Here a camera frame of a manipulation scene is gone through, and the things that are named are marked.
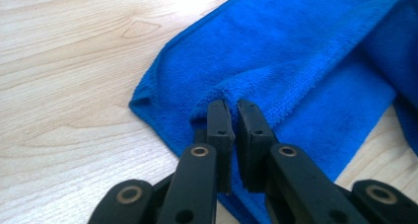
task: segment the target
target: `microfiber towel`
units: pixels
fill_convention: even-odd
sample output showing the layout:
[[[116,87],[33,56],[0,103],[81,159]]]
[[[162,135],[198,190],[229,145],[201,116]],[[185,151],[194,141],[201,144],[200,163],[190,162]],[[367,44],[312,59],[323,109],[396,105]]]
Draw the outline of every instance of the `microfiber towel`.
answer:
[[[167,43],[130,108],[180,155],[220,99],[234,126],[239,99],[258,104],[332,180],[393,102],[417,152],[417,0],[230,0]],[[219,199],[242,223],[269,223],[233,163]]]

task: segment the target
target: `bolt hole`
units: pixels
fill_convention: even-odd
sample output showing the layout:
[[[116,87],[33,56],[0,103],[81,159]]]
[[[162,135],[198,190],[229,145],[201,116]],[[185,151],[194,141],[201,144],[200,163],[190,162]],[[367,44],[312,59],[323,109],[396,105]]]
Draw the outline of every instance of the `bolt hole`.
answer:
[[[291,147],[281,147],[279,148],[279,153],[286,157],[295,157],[298,152]]]
[[[175,215],[177,223],[190,223],[193,220],[193,212],[190,210],[182,210]]]
[[[384,204],[397,203],[396,195],[384,187],[380,187],[376,185],[368,186],[366,187],[366,194],[372,199],[374,199],[375,201],[378,201]]]
[[[339,210],[332,209],[329,211],[329,217],[336,223],[347,223],[348,216]]]
[[[191,155],[196,157],[204,157],[209,154],[209,150],[205,147],[194,147],[190,152]]]
[[[121,204],[129,204],[135,202],[142,196],[142,188],[138,186],[124,187],[116,196]]]
[[[138,193],[137,190],[129,189],[129,190],[122,193],[122,197],[125,198],[125,199],[132,198],[136,195],[136,193]]]

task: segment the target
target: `light wood surface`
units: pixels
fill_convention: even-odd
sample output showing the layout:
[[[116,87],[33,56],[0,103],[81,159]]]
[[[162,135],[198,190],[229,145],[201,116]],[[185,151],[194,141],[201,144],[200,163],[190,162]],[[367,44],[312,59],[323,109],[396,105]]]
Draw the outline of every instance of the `light wood surface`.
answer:
[[[164,44],[227,0],[0,0],[0,223],[86,223],[128,179],[176,157],[128,109]],[[337,180],[418,201],[418,159],[390,108]],[[218,223],[237,221],[222,206]]]

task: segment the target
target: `towel fold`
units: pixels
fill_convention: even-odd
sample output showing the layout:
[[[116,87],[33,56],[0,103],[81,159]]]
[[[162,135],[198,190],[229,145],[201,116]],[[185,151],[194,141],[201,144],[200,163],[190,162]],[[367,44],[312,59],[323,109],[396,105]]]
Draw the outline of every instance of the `towel fold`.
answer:
[[[130,107],[180,155],[219,99],[238,123],[255,102],[277,137],[332,179],[395,100],[418,153],[417,0],[230,0],[172,39]],[[269,223],[263,195],[219,199],[242,223]]]

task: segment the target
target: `wooden table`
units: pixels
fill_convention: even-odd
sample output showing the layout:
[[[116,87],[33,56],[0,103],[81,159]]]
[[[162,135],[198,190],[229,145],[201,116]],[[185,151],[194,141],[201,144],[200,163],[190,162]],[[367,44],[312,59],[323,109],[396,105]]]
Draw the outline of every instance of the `wooden table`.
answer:
[[[86,223],[128,179],[176,157],[127,107],[163,45],[227,0],[0,0],[0,223]],[[418,201],[418,159],[392,108],[336,181]],[[237,222],[222,206],[218,223]]]

